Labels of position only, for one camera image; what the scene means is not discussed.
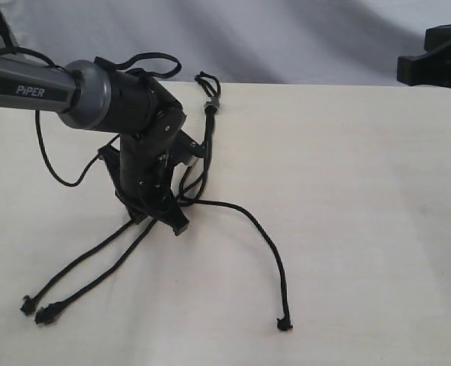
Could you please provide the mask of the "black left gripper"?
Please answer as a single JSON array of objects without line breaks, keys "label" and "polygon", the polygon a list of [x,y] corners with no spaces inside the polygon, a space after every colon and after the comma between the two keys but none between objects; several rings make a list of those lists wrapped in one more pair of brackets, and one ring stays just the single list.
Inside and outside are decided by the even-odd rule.
[{"label": "black left gripper", "polygon": [[181,108],[167,108],[144,131],[122,133],[120,149],[108,144],[98,150],[131,222],[140,224],[152,217],[169,226],[176,236],[188,229],[189,220],[172,197],[169,149],[184,121]]}]

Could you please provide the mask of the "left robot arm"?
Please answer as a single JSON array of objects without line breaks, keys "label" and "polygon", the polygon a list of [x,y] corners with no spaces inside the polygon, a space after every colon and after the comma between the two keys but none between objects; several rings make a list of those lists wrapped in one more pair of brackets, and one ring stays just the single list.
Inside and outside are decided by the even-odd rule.
[{"label": "left robot arm", "polygon": [[176,235],[188,227],[171,189],[185,122],[182,105],[154,77],[125,72],[97,58],[60,69],[0,50],[0,108],[52,111],[68,127],[116,133],[120,147],[105,146],[105,162],[115,194],[130,218],[152,217]]}]

